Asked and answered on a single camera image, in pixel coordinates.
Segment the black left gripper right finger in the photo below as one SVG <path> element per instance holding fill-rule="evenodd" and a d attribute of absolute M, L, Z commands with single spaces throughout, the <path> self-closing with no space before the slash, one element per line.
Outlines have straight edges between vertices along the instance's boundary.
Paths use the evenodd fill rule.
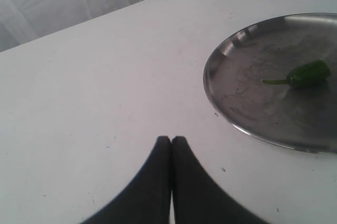
<path fill-rule="evenodd" d="M 231 198 L 208 175 L 187 140 L 172 140 L 172 194 L 176 223 L 266 223 Z"/>

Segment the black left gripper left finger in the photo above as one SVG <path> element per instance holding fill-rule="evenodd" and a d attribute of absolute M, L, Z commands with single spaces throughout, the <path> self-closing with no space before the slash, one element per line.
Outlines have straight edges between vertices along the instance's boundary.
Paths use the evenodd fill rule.
<path fill-rule="evenodd" d="M 171 150 L 170 139 L 159 136 L 132 181 L 84 223 L 169 223 Z"/>

